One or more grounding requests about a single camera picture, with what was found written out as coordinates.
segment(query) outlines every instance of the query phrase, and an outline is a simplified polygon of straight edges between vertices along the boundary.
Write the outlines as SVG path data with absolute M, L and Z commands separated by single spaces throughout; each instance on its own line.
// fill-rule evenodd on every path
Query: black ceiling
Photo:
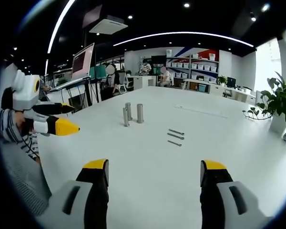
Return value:
M 104 44 L 98 49 L 97 60 L 114 57 L 124 53 L 124 49 L 140 50 L 144 48 L 189 46 L 228 50 L 244 56 L 254 48 L 223 38 L 205 35 L 164 35 L 140 39 L 113 47 L 112 45 L 131 38 L 172 31 L 199 31 L 233 37 L 248 42 L 255 47 L 263 42 L 279 37 L 286 28 L 286 5 L 274 0 L 145 0 L 142 2 L 127 0 L 76 0 L 58 30 L 50 54 L 47 54 L 49 42 L 56 21 L 68 0 L 49 0 L 48 4 L 27 23 L 24 28 L 16 29 L 21 18 L 36 4 L 36 1 L 21 1 L 21 9 L 13 12 L 14 31 L 6 45 L 6 59 L 14 61 L 24 72 L 44 74 L 45 61 L 49 59 L 49 70 L 57 70 L 57 65 L 67 63 L 71 67 L 72 55 L 82 49 L 85 33 L 82 20 L 86 12 L 102 4 L 102 14 L 112 15 L 125 20 L 128 28 L 113 35 L 96 36 L 86 33 L 87 45 L 95 42 Z M 190 8 L 183 7 L 185 2 Z M 265 2 L 271 4 L 269 11 L 262 13 Z M 250 19 L 250 11 L 257 18 Z

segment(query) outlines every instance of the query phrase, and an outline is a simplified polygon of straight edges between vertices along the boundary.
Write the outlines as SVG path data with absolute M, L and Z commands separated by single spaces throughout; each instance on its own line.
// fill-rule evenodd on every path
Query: white tabletop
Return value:
M 123 126 L 126 102 L 134 117 L 129 127 Z M 143 124 L 135 122 L 138 103 Z M 38 137 L 46 180 L 55 192 L 88 161 L 107 158 L 109 229 L 199 229 L 200 161 L 211 159 L 226 165 L 257 196 L 264 214 L 273 216 L 286 201 L 286 143 L 268 131 L 270 120 L 244 118 L 249 107 L 161 87 L 116 96 L 70 115 L 79 133 Z M 169 128 L 184 132 L 185 140 L 168 136 Z

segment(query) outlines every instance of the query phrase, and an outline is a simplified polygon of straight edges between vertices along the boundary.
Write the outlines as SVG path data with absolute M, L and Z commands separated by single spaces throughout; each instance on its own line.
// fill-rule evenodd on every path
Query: led light strip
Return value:
M 69 11 L 70 7 L 72 6 L 72 4 L 75 2 L 76 0 L 69 0 L 67 5 L 65 6 L 65 8 L 63 9 L 63 11 L 61 12 L 61 15 L 59 16 L 55 28 L 53 30 L 52 36 L 51 36 L 51 40 L 50 40 L 50 44 L 49 44 L 49 48 L 48 48 L 48 53 L 51 52 L 52 49 L 52 45 L 55 39 L 55 36 L 57 34 L 57 31 L 61 25 L 61 22 L 63 20 L 63 18 L 66 16 L 67 12 Z M 45 75 L 47 74 L 47 68 L 48 68 L 48 61 L 46 62 L 46 70 L 45 70 Z
M 213 33 L 206 33 L 206 32 L 162 32 L 162 33 L 156 33 L 156 34 L 146 35 L 146 36 L 142 36 L 142 37 L 132 38 L 130 40 L 114 44 L 113 46 L 117 46 L 117 45 L 124 44 L 124 43 L 127 43 L 127 42 L 132 42 L 132 41 L 135 41 L 135 40 L 138 40 L 138 39 L 142 39 L 142 38 L 161 36 L 161 35 L 170 35 L 170 34 L 199 34 L 199 35 L 214 36 L 214 37 L 220 37 L 220 38 L 229 39 L 229 40 L 232 40 L 232 41 L 235 41 L 235 42 L 239 42 L 239 43 L 248 45 L 250 47 L 254 47 L 253 45 L 251 45 L 249 43 L 243 42 L 241 40 L 238 40 L 238 39 L 235 39 L 235 38 L 232 38 L 232 37 L 226 37 L 226 36 L 223 36 L 223 35 L 218 35 L 218 34 L 213 34 Z

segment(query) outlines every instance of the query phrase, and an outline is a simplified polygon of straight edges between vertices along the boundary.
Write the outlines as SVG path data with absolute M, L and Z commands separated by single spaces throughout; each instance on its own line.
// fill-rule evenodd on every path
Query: monitor screen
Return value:
M 90 63 L 94 43 L 78 52 L 73 59 L 72 79 L 78 79 L 89 75 Z

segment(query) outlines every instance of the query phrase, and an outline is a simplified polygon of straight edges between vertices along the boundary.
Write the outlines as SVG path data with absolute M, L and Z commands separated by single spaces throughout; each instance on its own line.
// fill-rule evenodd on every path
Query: person's hand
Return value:
M 23 115 L 22 112 L 20 112 L 20 111 L 16 111 L 15 112 L 15 121 L 16 121 L 16 126 L 21 131 L 22 130 L 22 126 L 23 126 L 23 124 L 25 122 L 24 115 Z

